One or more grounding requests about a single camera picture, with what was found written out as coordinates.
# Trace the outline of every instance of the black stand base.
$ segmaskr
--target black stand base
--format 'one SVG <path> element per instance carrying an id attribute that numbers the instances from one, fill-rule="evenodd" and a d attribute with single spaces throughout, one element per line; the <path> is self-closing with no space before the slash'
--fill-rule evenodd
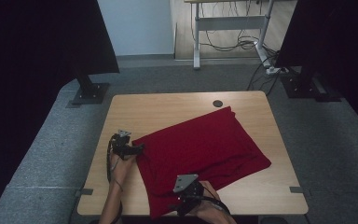
<path id="1" fill-rule="evenodd" d="M 296 77 L 281 77 L 281 82 L 289 98 L 314 98 L 318 102 L 341 102 L 341 95 L 331 89 L 326 90 L 319 81 L 307 86 L 299 86 Z"/>
<path id="2" fill-rule="evenodd" d="M 77 94 L 71 105 L 99 105 L 103 102 L 103 98 L 109 88 L 109 83 L 93 83 L 88 91 L 83 91 L 81 88 L 77 91 Z"/>

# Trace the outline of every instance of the desk leg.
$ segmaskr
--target desk leg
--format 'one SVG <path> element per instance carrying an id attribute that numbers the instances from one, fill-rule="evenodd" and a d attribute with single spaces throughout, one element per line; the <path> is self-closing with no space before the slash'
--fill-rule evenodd
<path id="1" fill-rule="evenodd" d="M 200 69 L 200 3 L 196 3 L 196 17 L 194 20 L 195 26 L 195 43 L 194 43 L 194 69 Z"/>
<path id="2" fill-rule="evenodd" d="M 272 7 L 274 6 L 274 0 L 269 0 L 268 11 L 264 19 L 263 29 L 261 30 L 260 40 L 255 46 L 258 56 L 260 57 L 261 62 L 265 68 L 270 68 L 271 64 L 267 58 L 266 52 L 263 49 L 264 38 L 266 37 L 267 28 L 269 28 L 269 19 L 271 18 Z"/>

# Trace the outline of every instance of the black curtain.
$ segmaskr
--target black curtain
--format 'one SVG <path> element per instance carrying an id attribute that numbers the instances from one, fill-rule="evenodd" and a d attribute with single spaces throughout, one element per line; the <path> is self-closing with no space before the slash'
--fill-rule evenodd
<path id="1" fill-rule="evenodd" d="M 75 77 L 118 73 L 96 0 L 0 0 L 0 196 L 60 88 Z"/>
<path id="2" fill-rule="evenodd" d="M 298 0 L 275 65 L 320 73 L 358 114 L 358 1 Z"/>

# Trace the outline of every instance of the gray mat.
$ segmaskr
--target gray mat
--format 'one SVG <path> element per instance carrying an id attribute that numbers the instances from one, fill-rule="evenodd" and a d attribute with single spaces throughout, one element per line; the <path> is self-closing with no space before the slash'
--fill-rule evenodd
<path id="1" fill-rule="evenodd" d="M 104 118 L 116 94 L 245 91 L 257 65 L 123 68 L 93 75 L 110 87 L 101 105 L 68 108 L 78 89 L 65 85 L 0 200 L 0 223 L 68 223 L 86 180 Z M 265 81 L 255 84 L 255 90 Z M 273 81 L 262 88 L 267 92 Z M 288 99 L 280 81 L 268 96 L 310 207 L 310 223 L 358 223 L 358 117 L 341 103 Z M 307 223 L 303 216 L 284 216 Z M 72 217 L 88 223 L 90 217 Z"/>

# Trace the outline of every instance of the white wall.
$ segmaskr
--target white wall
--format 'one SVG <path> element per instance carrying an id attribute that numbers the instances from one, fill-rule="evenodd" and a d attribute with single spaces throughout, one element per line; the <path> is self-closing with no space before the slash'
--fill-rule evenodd
<path id="1" fill-rule="evenodd" d="M 115 54 L 173 54 L 169 0 L 98 0 Z"/>

